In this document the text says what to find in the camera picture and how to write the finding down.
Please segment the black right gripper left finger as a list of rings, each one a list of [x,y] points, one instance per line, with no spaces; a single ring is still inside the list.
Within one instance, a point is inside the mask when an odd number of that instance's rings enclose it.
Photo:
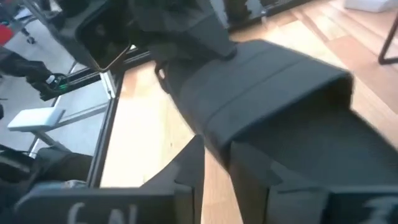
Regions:
[[[194,224],[201,222],[205,146],[194,136],[140,187],[42,190],[15,207],[15,223]]]

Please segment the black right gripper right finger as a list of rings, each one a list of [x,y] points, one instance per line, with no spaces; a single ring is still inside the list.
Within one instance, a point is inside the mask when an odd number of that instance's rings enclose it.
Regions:
[[[397,185],[321,185],[238,142],[230,159],[244,223],[397,223]]]

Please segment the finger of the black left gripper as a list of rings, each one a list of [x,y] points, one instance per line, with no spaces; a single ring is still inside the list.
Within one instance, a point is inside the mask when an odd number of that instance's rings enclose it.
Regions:
[[[209,1],[132,0],[134,44],[157,60],[228,60],[236,54]]]

